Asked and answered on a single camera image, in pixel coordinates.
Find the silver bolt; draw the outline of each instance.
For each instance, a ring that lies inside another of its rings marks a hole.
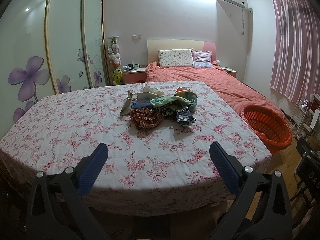
[[[38,178],[41,178],[43,175],[44,175],[43,171],[39,171],[39,172],[37,173],[37,177],[38,177]]]
[[[244,170],[245,170],[247,173],[253,172],[253,168],[250,167],[250,166],[245,166],[245,167],[244,167]]]
[[[281,177],[281,171],[275,171],[275,175],[277,176],[277,177]]]
[[[66,174],[70,174],[70,173],[73,173],[74,168],[73,167],[68,167],[64,171],[65,171]]]

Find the nightstand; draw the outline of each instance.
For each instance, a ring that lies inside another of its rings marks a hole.
[[[237,72],[231,68],[228,67],[221,67],[225,72],[227,72],[229,75],[237,78]]]
[[[132,84],[139,80],[143,80],[143,82],[146,82],[147,80],[145,67],[139,69],[132,69],[129,72],[124,72],[125,84]]]

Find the white paper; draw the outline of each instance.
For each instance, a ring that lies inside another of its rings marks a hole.
[[[316,126],[316,123],[317,123],[318,118],[319,118],[319,114],[320,114],[320,111],[318,109],[316,109],[315,110],[315,114],[313,115],[313,119],[312,119],[311,125],[310,125],[310,127],[312,129],[314,129],[315,126]]]

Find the curtain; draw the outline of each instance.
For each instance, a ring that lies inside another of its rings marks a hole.
[[[307,0],[273,0],[276,52],[270,87],[296,104],[320,91],[320,20]]]

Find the red plastic basket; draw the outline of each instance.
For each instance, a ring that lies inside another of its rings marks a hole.
[[[275,111],[258,105],[247,105],[242,119],[252,128],[271,154],[286,149],[292,141],[287,122]]]

